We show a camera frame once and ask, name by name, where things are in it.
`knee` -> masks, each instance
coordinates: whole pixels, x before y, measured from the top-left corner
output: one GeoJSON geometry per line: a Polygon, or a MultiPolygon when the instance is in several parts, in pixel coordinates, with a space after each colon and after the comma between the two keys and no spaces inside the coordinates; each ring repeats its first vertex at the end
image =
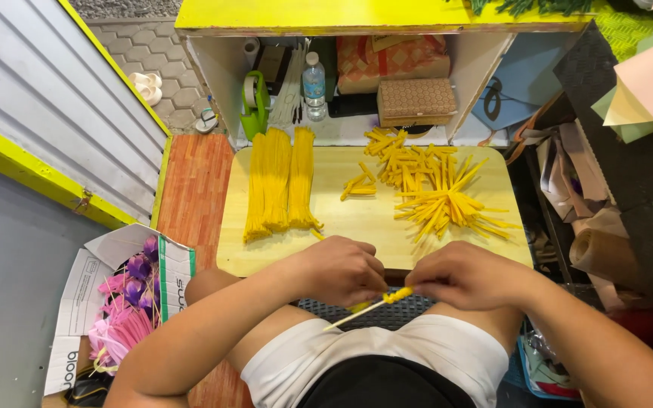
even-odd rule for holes
{"type": "Polygon", "coordinates": [[[229,282],[231,280],[230,278],[236,280],[236,282],[238,281],[238,278],[235,276],[218,268],[205,269],[196,273],[186,285],[186,305],[192,305],[206,296],[234,283],[229,282]]]}

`corrugated metal door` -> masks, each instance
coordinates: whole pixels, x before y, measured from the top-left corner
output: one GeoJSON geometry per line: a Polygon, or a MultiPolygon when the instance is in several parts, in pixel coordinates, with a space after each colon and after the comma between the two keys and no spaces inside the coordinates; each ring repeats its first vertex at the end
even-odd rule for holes
{"type": "Polygon", "coordinates": [[[55,0],[0,2],[0,134],[148,223],[167,135],[55,0]]]}

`water bottle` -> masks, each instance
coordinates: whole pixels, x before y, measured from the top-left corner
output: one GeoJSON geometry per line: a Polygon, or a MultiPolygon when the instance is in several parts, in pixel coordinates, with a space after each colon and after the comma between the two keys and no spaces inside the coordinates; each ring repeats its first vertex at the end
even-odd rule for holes
{"type": "Polygon", "coordinates": [[[306,69],[301,78],[306,97],[306,117],[312,122],[319,122],[327,115],[327,104],[324,98],[324,66],[316,52],[306,54],[306,69]]]}

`flip flop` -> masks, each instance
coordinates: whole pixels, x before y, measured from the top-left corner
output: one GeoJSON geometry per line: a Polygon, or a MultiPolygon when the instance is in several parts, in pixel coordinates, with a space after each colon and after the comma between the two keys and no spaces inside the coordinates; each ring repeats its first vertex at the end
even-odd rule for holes
{"type": "Polygon", "coordinates": [[[218,125],[218,115],[205,116],[206,112],[210,112],[212,109],[210,107],[205,108],[200,113],[200,119],[195,121],[195,130],[200,133],[207,134],[212,131],[213,128],[218,125]]]}
{"type": "Polygon", "coordinates": [[[154,73],[149,73],[147,75],[143,75],[141,73],[132,73],[130,76],[128,76],[128,79],[132,83],[142,83],[146,87],[154,87],[154,88],[160,88],[162,87],[162,79],[155,75],[154,73]]]}
{"type": "Polygon", "coordinates": [[[160,88],[146,87],[142,83],[135,83],[135,89],[142,95],[143,99],[149,106],[156,106],[162,98],[160,88]]]}

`wood pattern mat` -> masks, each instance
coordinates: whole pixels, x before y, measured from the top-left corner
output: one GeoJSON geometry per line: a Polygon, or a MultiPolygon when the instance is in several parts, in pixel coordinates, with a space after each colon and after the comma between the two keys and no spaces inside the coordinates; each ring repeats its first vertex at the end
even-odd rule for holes
{"type": "MultiPolygon", "coordinates": [[[[195,249],[196,270],[215,266],[234,153],[226,137],[175,135],[158,231],[195,249]]],[[[193,408],[253,408],[246,384],[222,362],[188,395],[193,408]]]]}

